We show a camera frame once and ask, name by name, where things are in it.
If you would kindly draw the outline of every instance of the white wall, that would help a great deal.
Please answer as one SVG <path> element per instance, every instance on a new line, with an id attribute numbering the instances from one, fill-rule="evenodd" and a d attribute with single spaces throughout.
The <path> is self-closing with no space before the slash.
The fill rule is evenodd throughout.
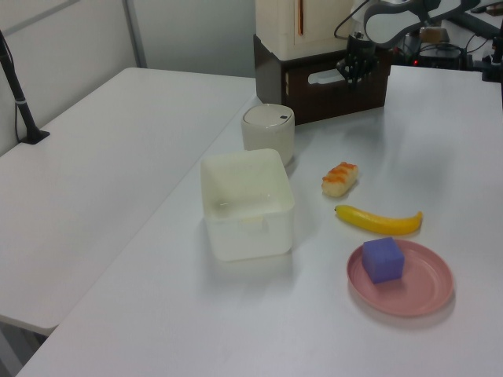
<path id="1" fill-rule="evenodd" d="M 122 0 L 79 0 L 6 41 L 39 128 L 124 68 L 136 66 Z M 0 155 L 16 144 L 13 123 L 14 99 L 0 70 Z"/>
<path id="2" fill-rule="evenodd" d="M 255 0 L 130 0 L 148 68 L 254 77 Z"/>

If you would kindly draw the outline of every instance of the white desk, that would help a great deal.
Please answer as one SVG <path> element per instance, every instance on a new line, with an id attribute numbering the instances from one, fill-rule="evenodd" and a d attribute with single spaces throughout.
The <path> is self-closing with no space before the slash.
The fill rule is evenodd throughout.
<path id="1" fill-rule="evenodd" d="M 393 67 L 384 109 L 298 127 L 286 256 L 213 258 L 196 164 L 19 377 L 500 375 L 500 96 L 476 73 Z M 257 103 L 205 156 L 241 149 L 240 117 Z M 341 160 L 360 166 L 358 184 L 347 198 L 324 197 L 321 177 Z M 411 319 L 362 303 L 346 262 L 380 236 L 342 223 L 336 203 L 422 210 L 410 239 L 445 258 L 455 298 Z"/>
<path id="2" fill-rule="evenodd" d="M 48 335 L 255 92 L 127 69 L 0 158 L 0 320 Z"/>

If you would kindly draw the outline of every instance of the purple cube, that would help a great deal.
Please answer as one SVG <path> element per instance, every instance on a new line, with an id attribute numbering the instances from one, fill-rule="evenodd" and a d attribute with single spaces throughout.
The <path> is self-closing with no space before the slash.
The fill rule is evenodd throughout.
<path id="1" fill-rule="evenodd" d="M 363 243 L 363 268 L 374 284 L 400 279 L 404 263 L 403 253 L 391 237 Z"/>

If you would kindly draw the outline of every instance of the floor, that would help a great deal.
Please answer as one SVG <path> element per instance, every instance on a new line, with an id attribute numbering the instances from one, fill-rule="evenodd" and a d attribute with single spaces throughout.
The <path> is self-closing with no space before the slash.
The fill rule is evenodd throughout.
<path id="1" fill-rule="evenodd" d="M 46 337 L 0 322 L 0 377 L 14 377 Z"/>

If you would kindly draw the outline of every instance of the toy banana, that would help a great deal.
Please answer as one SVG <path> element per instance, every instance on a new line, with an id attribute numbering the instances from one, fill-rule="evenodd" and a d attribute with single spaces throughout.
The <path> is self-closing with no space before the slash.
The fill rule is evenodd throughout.
<path id="1" fill-rule="evenodd" d="M 423 218 L 423 213 L 420 211 L 411 218 L 385 218 L 346 205 L 337 206 L 336 213 L 341 220 L 352 225 L 389 236 L 400 236 L 418 230 Z"/>

